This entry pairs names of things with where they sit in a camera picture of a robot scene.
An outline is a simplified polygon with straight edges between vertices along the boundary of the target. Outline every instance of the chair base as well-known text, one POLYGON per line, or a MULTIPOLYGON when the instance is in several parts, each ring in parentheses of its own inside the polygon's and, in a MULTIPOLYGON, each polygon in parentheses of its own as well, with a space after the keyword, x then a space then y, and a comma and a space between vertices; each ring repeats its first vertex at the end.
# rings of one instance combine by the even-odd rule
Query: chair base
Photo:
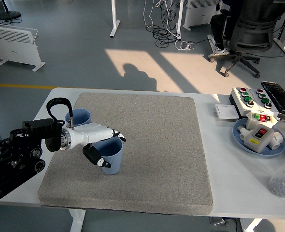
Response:
POLYGON ((260 77, 259 71, 252 64, 248 62, 248 60, 253 60, 254 63, 258 64, 260 60, 258 57, 243 56, 241 52, 237 52, 236 54, 230 54, 230 55, 209 56, 209 60, 211 63, 214 62, 214 59, 232 59, 233 60, 232 64, 224 72, 225 77, 229 76, 229 73, 228 73, 229 70, 238 62, 241 62, 243 65, 245 65, 246 67, 254 71, 256 73, 254 76, 255 78, 260 77))

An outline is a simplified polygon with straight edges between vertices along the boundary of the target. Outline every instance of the yellow floor line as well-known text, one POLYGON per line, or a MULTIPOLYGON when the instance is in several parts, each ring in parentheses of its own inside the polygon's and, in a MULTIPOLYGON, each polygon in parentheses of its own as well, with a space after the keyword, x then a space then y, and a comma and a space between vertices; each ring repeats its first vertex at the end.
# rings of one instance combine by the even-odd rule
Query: yellow floor line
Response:
POLYGON ((54 88, 57 88, 58 86, 32 86, 32 85, 0 84, 0 87, 54 89, 54 88))

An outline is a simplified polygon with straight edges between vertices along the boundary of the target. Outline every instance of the gray foam pad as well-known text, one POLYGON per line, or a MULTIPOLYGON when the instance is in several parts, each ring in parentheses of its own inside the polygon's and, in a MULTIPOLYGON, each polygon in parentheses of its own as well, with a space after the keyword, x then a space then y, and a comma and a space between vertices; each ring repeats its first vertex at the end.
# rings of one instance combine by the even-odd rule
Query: gray foam pad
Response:
POLYGON ((82 154, 58 151, 40 187, 42 205, 208 215, 212 193, 194 100, 83 93, 75 108, 124 134, 120 171, 105 174, 82 154))

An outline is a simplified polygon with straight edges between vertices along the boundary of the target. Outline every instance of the robotic arm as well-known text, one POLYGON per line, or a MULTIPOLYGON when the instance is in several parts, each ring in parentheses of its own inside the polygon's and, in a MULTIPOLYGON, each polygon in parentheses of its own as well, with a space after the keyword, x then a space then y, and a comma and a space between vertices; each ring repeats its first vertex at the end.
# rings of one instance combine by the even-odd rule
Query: robotic arm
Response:
POLYGON ((45 168, 45 161, 40 159, 45 139, 49 151, 69 150, 83 145, 82 152, 94 165, 110 168, 92 143, 118 137, 126 141, 120 132, 98 123, 90 123, 73 128, 71 103, 65 98, 52 99, 47 104, 51 118, 24 121, 21 129, 10 132, 8 139, 0 141, 0 199, 31 179, 45 168), (69 128, 62 128, 64 121, 57 120, 50 112, 56 104, 65 104, 69 108, 69 128))

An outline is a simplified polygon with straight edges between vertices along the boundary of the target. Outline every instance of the floor lamp base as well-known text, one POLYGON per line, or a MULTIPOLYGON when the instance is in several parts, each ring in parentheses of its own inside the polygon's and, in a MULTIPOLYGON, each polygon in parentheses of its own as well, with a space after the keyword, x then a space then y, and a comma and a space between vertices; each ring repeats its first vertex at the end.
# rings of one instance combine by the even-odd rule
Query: floor lamp base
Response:
POLYGON ((0 20, 11 20, 19 18, 20 16, 21 16, 20 12, 9 11, 9 12, 0 13, 0 20))

